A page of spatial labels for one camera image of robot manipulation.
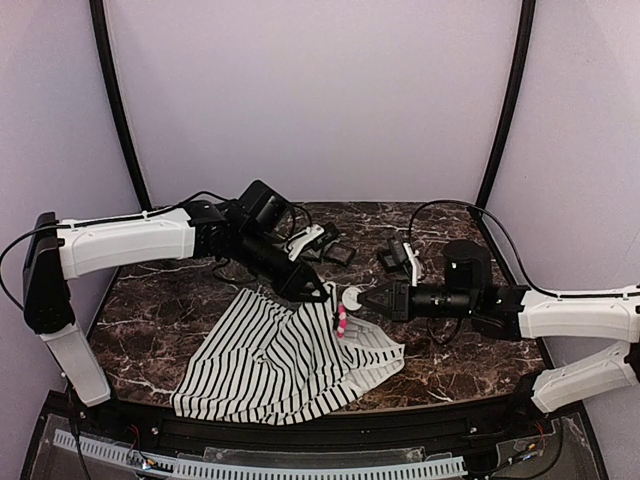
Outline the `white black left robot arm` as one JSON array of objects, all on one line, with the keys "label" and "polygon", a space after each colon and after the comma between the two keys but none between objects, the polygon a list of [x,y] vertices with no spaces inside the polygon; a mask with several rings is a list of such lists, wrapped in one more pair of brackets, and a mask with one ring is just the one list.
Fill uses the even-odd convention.
[{"label": "white black left robot arm", "polygon": [[176,205],[92,220],[40,215],[23,266],[22,312],[82,405],[113,398],[111,385],[76,323],[68,283],[95,272],[159,261],[231,260],[295,303],[328,294],[314,269],[286,251],[274,230],[292,207],[261,180],[236,199],[198,192]]}]

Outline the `black white striped garment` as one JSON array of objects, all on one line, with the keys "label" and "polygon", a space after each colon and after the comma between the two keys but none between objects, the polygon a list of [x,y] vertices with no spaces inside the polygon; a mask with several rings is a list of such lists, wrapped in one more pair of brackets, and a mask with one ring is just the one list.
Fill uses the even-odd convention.
[{"label": "black white striped garment", "polygon": [[405,366],[404,345],[348,317],[334,327],[338,290],[291,310],[243,289],[191,356],[170,397],[176,415],[274,426],[310,421],[375,389]]}]

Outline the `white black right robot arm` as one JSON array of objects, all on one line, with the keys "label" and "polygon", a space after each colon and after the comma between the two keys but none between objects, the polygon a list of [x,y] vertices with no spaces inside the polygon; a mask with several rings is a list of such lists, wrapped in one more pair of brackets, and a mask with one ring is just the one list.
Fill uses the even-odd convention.
[{"label": "white black right robot arm", "polygon": [[394,322],[415,318],[470,319],[481,335],[521,341],[543,337],[612,340],[612,345],[564,367],[523,376],[512,401],[541,415],[576,401],[639,383],[639,288],[541,293],[531,286],[497,286],[489,251],[469,240],[445,245],[444,282],[418,280],[420,264],[403,246],[412,273],[354,294],[365,307]]}]

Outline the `round yellow grey brooch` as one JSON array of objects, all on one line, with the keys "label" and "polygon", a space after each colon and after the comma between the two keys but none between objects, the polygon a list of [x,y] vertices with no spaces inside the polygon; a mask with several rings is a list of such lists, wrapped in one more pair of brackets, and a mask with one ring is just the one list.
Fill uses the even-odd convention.
[{"label": "round yellow grey brooch", "polygon": [[362,308],[362,304],[359,300],[359,295],[361,293],[362,290],[355,286],[348,287],[343,291],[341,302],[347,311],[355,312]]}]

